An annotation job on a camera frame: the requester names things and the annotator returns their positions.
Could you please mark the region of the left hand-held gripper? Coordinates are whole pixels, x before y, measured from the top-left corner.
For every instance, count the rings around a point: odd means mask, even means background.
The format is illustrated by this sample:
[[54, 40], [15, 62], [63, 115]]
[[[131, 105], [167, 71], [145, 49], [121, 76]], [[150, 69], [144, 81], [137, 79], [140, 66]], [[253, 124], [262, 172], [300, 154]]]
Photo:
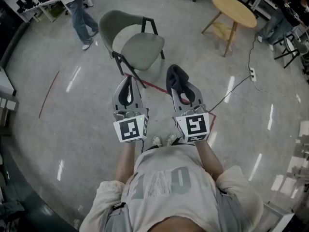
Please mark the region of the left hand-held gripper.
[[133, 76], [127, 76], [116, 88], [112, 97], [113, 123], [119, 142], [129, 143], [145, 140], [148, 131], [148, 108], [142, 108], [142, 100], [138, 84]]

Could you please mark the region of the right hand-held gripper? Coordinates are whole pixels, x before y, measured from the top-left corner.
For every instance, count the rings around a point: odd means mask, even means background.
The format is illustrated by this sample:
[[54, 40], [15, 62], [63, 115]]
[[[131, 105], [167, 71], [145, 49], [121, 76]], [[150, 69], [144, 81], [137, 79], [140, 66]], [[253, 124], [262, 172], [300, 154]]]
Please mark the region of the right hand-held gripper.
[[185, 101], [173, 88], [171, 94], [176, 112], [173, 119], [181, 134], [181, 141], [189, 144], [206, 140], [210, 133], [210, 120], [200, 90], [187, 82], [185, 95], [189, 101]]

